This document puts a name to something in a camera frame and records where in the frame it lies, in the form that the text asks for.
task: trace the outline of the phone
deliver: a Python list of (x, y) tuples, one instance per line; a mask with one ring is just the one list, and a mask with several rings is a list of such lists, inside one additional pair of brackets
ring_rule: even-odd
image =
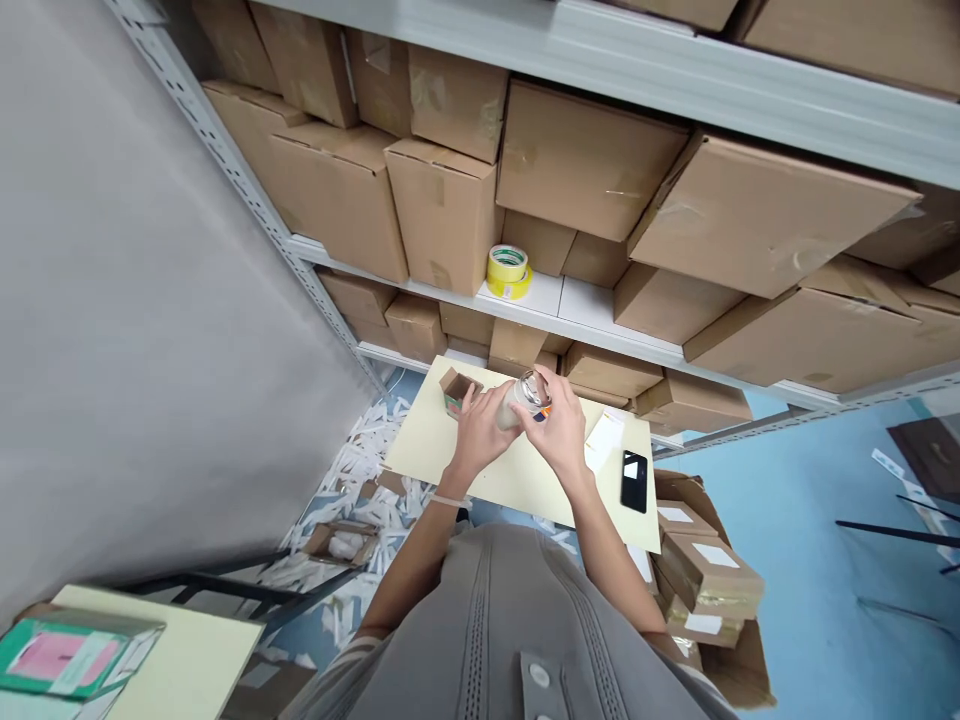
[(623, 451), (620, 504), (639, 513), (647, 512), (647, 459), (629, 450)]

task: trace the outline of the white label on box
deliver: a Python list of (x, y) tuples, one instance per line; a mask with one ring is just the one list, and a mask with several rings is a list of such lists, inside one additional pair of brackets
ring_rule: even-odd
[(248, 672), (242, 678), (237, 685), (241, 687), (252, 687), (254, 690), (259, 690), (268, 682), (270, 678), (280, 672), (280, 668), (276, 665), (270, 665), (269, 663), (260, 663), (253, 670)]
[(719, 615), (694, 615), (690, 613), (683, 626), (690, 632), (702, 632), (707, 635), (716, 635), (723, 625), (723, 618)]
[(657, 508), (657, 512), (670, 522), (693, 522), (693, 518), (680, 508)]
[(700, 543), (694, 543), (693, 546), (697, 549), (697, 552), (703, 555), (707, 559), (707, 562), (711, 565), (740, 567), (737, 564), (737, 561), (727, 555), (726, 550), (723, 548), (718, 548), (716, 545), (701, 545)]

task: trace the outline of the metal shelf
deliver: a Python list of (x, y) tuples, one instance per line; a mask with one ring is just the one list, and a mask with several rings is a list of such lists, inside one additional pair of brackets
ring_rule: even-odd
[(589, 0), (268, 0), (710, 125), (960, 190), (960, 105)]

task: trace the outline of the glass jar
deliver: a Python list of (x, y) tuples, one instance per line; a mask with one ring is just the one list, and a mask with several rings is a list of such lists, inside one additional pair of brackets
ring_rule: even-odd
[(509, 430), (520, 424), (516, 413), (510, 408), (510, 403), (517, 403), (533, 415), (536, 420), (543, 420), (550, 414), (550, 392), (547, 382), (536, 370), (527, 370), (517, 380), (514, 380), (503, 402), (497, 409), (497, 427)]

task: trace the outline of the gray wall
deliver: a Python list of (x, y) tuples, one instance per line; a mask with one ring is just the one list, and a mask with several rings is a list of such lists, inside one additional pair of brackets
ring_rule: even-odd
[(0, 623), (273, 548), (372, 397), (100, 0), (0, 23)]

